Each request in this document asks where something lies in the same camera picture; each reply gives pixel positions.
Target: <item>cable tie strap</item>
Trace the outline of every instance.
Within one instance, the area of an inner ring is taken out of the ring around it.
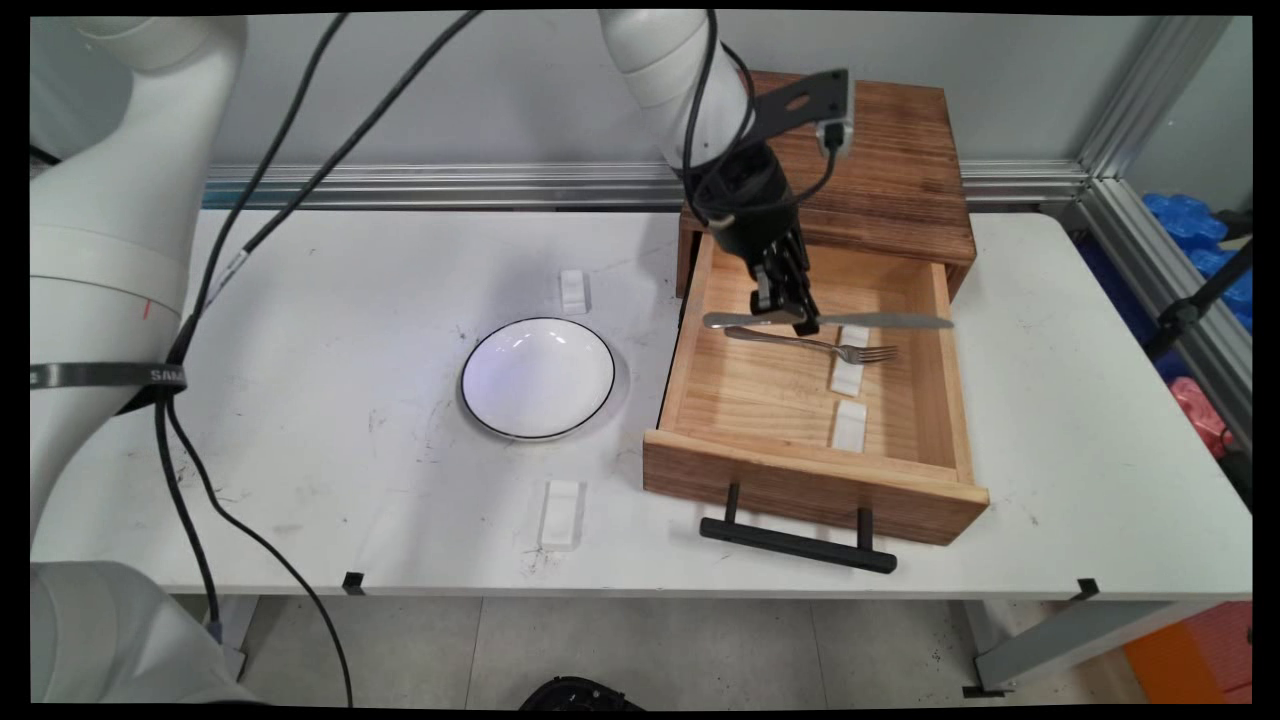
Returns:
[[[187,372],[165,363],[46,363],[31,366],[31,389],[166,386],[184,389]]]

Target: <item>knife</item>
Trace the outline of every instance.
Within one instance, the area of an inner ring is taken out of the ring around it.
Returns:
[[[703,315],[703,325],[708,328],[733,328],[745,325],[790,325],[801,322],[791,313],[774,311],[763,315],[746,315],[742,313],[707,313]],[[820,315],[820,325],[860,325],[864,328],[908,328],[908,329],[945,329],[955,324],[946,318],[933,315],[920,315],[918,313],[851,313],[845,315]]]

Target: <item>wooden cabinet top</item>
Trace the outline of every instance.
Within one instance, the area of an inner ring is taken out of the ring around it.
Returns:
[[[803,76],[753,72],[756,95]],[[826,158],[813,126],[769,141],[792,192],[822,178]],[[684,222],[696,220],[684,211]],[[977,256],[960,163],[941,88],[856,81],[854,145],[831,181],[800,206],[812,245],[968,266]]]

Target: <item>drawer handle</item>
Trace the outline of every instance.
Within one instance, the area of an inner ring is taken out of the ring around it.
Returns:
[[[790,533],[737,524],[735,519],[737,516],[739,489],[739,483],[728,486],[724,519],[703,518],[699,534],[704,538],[785,552],[809,560],[870,570],[872,573],[888,574],[897,569],[896,555],[872,550],[872,510],[869,507],[858,509],[858,547],[850,547],[837,542],[803,538]]]

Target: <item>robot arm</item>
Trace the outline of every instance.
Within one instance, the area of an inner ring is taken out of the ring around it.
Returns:
[[[682,172],[710,17],[704,10],[599,15],[649,132]],[[210,151],[246,37],[242,17],[78,18],[76,24],[133,69],[133,94],[110,137],[29,187],[32,388],[44,388],[31,395],[32,541],[67,462],[147,384],[56,387],[41,384],[49,378],[37,378],[36,368],[155,364],[166,356],[186,301]],[[790,313],[803,333],[817,318],[808,259],[786,177],[764,143],[800,123],[777,122],[774,108],[771,122],[754,117],[735,143],[748,102],[717,45],[689,179],[707,186],[709,208],[736,209],[714,213],[713,232],[758,281],[753,313]],[[756,104],[756,113],[764,106]],[[713,167],[722,172],[710,173]],[[32,700],[248,698],[223,667],[218,644],[136,571],[111,564],[33,566],[31,598]]]

